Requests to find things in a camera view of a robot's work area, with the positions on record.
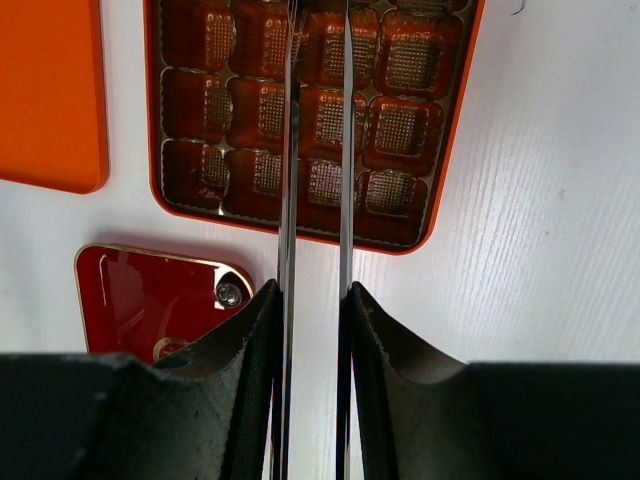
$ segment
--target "round metal object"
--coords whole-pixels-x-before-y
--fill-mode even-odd
[[[216,297],[224,308],[235,308],[242,303],[242,290],[232,283],[219,283]]]

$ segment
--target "small red tray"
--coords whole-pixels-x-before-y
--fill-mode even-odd
[[[220,325],[254,294],[234,265],[121,246],[84,247],[76,278],[89,352],[130,352],[149,364]]]

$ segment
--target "brown plastic insert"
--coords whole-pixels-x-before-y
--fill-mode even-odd
[[[336,241],[344,17],[307,2],[298,232]],[[352,2],[358,246],[431,233],[483,0]],[[276,231],[286,0],[146,0],[152,187],[169,211]]]

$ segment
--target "white tabletop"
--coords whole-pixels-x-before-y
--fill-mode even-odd
[[[355,277],[465,361],[639,361],[640,11],[529,0],[512,16],[520,3],[487,0],[433,236],[357,252]],[[275,236],[153,199],[142,2],[102,8],[111,174],[88,196],[0,183],[0,350],[84,351],[73,258],[89,242],[275,275]],[[332,479],[338,250],[299,241],[297,258],[291,478]]]

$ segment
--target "wood grain surface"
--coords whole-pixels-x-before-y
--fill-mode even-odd
[[[357,252],[355,278],[464,361],[638,362],[640,11],[530,0],[512,15],[520,4],[487,0],[432,238]],[[102,8],[111,175],[89,196],[0,184],[4,351],[83,351],[73,258],[89,242],[236,262],[257,285],[275,275],[275,236],[156,204],[141,1]],[[332,479],[338,250],[299,241],[297,260],[291,478]]]

